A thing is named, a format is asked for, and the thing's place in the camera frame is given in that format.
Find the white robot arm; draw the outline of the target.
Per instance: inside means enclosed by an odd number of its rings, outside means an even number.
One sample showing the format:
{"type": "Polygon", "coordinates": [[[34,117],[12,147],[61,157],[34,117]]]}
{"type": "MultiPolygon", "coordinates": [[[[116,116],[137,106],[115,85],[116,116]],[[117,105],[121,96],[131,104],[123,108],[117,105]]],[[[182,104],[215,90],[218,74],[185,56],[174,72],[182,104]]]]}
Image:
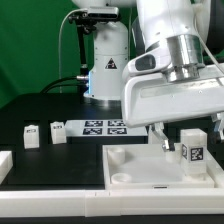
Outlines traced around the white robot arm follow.
{"type": "Polygon", "coordinates": [[[220,0],[72,1],[94,34],[88,100],[120,101],[125,124],[148,125],[166,149],[165,123],[204,116],[224,141],[224,63],[202,56],[220,0]]]}

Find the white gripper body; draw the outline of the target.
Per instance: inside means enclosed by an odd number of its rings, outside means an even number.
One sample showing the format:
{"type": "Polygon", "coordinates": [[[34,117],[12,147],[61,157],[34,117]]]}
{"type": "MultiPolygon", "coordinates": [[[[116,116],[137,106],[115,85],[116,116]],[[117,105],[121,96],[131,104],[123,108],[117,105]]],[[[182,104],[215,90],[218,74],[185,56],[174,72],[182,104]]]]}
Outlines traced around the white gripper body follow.
{"type": "Polygon", "coordinates": [[[135,61],[122,74],[122,118],[128,127],[224,112],[224,74],[216,65],[200,69],[199,78],[170,83],[157,68],[138,71],[135,61]]]}

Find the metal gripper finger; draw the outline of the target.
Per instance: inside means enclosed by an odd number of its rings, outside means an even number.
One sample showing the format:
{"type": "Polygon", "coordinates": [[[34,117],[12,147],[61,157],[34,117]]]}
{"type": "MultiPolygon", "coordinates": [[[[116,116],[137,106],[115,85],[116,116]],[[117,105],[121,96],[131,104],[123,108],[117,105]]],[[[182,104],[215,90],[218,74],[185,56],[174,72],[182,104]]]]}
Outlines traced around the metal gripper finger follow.
{"type": "Polygon", "coordinates": [[[211,119],[214,123],[211,141],[214,144],[224,143],[224,112],[213,114],[211,119]]]}
{"type": "Polygon", "coordinates": [[[165,152],[175,150],[174,143],[172,141],[170,141],[168,139],[168,137],[164,134],[164,123],[163,122],[150,124],[149,126],[153,127],[153,132],[156,135],[156,137],[159,139],[159,141],[160,141],[159,144],[162,146],[162,149],[165,152]]]}

